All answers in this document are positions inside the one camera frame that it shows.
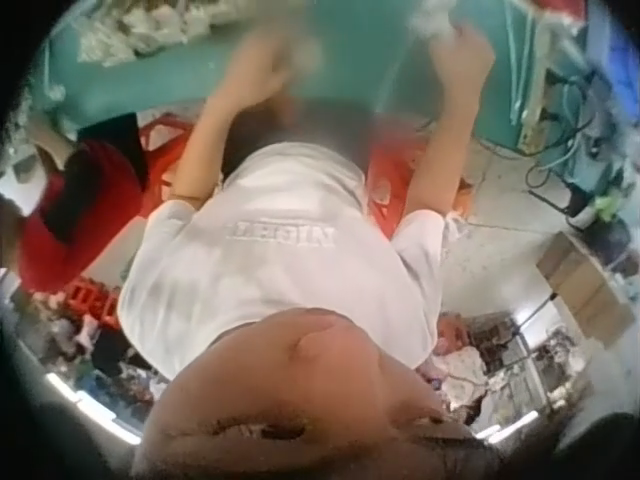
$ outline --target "red shirt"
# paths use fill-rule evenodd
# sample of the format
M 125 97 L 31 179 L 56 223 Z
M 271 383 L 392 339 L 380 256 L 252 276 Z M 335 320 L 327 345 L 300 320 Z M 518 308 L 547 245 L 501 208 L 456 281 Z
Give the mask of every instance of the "red shirt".
M 101 167 L 101 191 L 78 222 L 72 243 L 65 245 L 51 234 L 40 215 L 64 189 L 61 174 L 49 178 L 40 203 L 25 221 L 20 241 L 19 276 L 28 290 L 60 291 L 140 212 L 143 192 L 127 159 L 105 143 L 86 142 L 85 147 Z

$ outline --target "cloth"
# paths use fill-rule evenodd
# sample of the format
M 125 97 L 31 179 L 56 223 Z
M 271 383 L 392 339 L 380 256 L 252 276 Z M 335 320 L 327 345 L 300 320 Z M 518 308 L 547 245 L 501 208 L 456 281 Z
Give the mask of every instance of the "cloth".
M 76 350 L 76 344 L 73 337 L 76 334 L 76 328 L 71 320 L 59 318 L 50 323 L 51 334 L 60 349 L 67 353 L 73 354 Z
M 157 402 L 160 399 L 160 396 L 167 389 L 169 384 L 157 378 L 152 378 L 149 382 L 149 391 L 151 395 L 153 395 L 153 401 Z
M 122 374 L 120 362 L 125 360 L 130 347 L 131 344 L 122 332 L 103 327 L 93 344 L 91 362 L 96 370 L 108 378 L 118 377 Z
M 74 340 L 84 347 L 87 352 L 91 352 L 93 350 L 93 342 L 99 333 L 99 328 L 100 322 L 91 314 L 85 313 L 82 316 L 82 328 Z
M 118 317 L 168 379 L 223 333 L 293 307 L 337 311 L 415 368 L 437 338 L 443 230 L 418 211 L 389 242 L 365 215 L 356 165 L 318 145 L 271 145 L 200 211 L 174 200 L 150 216 Z
M 442 392 L 449 401 L 451 410 L 471 405 L 486 392 L 485 365 L 476 348 L 464 347 L 449 355 L 434 355 L 431 361 L 446 374 Z
M 40 203 L 26 218 L 20 240 L 19 276 L 29 290 L 61 290 L 96 259 L 142 206 L 142 190 L 127 159 L 105 143 L 88 141 L 84 146 L 88 152 L 86 161 L 100 167 L 99 192 L 88 208 L 73 213 L 74 218 L 67 222 L 60 216 L 67 215 L 67 207 L 74 205 L 74 195 L 69 192 L 77 191 L 84 176 L 50 177 Z M 71 226 L 61 227 L 62 230 L 73 230 L 52 232 L 47 226 L 52 224 L 52 217 L 58 217 L 54 218 L 54 225 Z

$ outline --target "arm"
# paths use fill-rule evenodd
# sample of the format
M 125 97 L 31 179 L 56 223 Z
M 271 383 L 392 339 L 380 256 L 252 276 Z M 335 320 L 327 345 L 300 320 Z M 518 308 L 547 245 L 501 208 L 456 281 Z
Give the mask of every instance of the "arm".
M 445 105 L 411 179 L 405 215 L 433 210 L 446 216 L 451 211 L 467 161 L 476 111 L 473 106 Z
M 207 99 L 178 162 L 170 200 L 183 200 L 199 209 L 211 197 L 220 179 L 224 146 L 237 113 L 223 95 L 214 93 Z
M 431 210 L 446 216 L 451 211 L 482 89 L 495 61 L 488 41 L 469 27 L 460 28 L 454 39 L 432 41 L 430 51 L 444 90 L 443 111 L 409 185 L 405 215 Z
M 170 199 L 199 209 L 220 179 L 225 143 L 236 115 L 281 91 L 288 66 L 278 62 L 286 38 L 269 30 L 250 33 L 234 53 L 220 87 L 205 102 L 182 158 Z

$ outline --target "tiled floor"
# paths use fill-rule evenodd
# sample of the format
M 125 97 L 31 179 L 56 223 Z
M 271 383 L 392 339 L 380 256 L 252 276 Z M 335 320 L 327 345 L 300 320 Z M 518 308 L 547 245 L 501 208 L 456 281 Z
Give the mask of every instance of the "tiled floor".
M 552 235 L 567 226 L 562 215 L 526 193 L 525 175 L 532 165 L 531 160 L 503 159 L 474 144 L 466 171 L 476 189 L 474 209 L 466 235 L 449 246 L 444 260 L 446 310 L 465 316 L 506 310 L 521 323 L 551 293 L 535 265 Z M 553 177 L 539 193 L 561 206 L 568 201 L 566 189 Z M 523 333 L 535 346 L 556 325 L 567 325 L 581 339 L 561 301 L 546 305 Z M 587 369 L 594 393 L 582 405 L 568 438 L 607 413 L 637 411 L 638 328 L 635 325 L 609 351 L 596 346 Z M 483 404 L 480 420 L 491 423 L 501 408 L 495 402 Z
M 504 160 L 474 143 L 465 178 L 475 185 L 466 235 L 444 260 L 444 307 L 465 316 L 508 310 L 524 320 L 551 290 L 535 267 L 552 235 L 565 228 L 560 214 L 526 193 L 532 160 Z M 542 193 L 563 199 L 551 179 Z

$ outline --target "green object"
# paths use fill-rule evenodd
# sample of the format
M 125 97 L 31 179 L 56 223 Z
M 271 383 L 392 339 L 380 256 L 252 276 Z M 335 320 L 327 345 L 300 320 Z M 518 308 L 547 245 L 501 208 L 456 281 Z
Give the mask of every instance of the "green object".
M 416 0 L 313 2 L 310 17 L 324 62 L 300 85 L 300 93 L 357 99 L 382 112 L 435 112 L 438 87 L 428 69 L 426 47 L 407 28 L 416 4 Z M 513 12 L 516 48 L 522 52 L 525 18 L 518 8 Z M 484 31 L 497 56 L 476 134 L 515 148 L 519 127 L 509 121 L 511 75 L 503 2 L 459 0 L 453 18 Z M 50 43 L 49 71 L 50 85 L 62 85 L 65 99 L 55 104 L 46 95 L 43 62 L 39 62 L 34 70 L 34 102 L 81 127 L 126 112 L 202 99 L 221 79 L 237 38 L 238 32 L 230 32 L 105 68 L 77 61 L 77 33 L 67 25 Z M 557 134 L 552 131 L 551 138 Z
M 613 220 L 620 207 L 620 198 L 615 195 L 606 197 L 598 197 L 594 202 L 595 210 L 604 222 L 609 223 Z

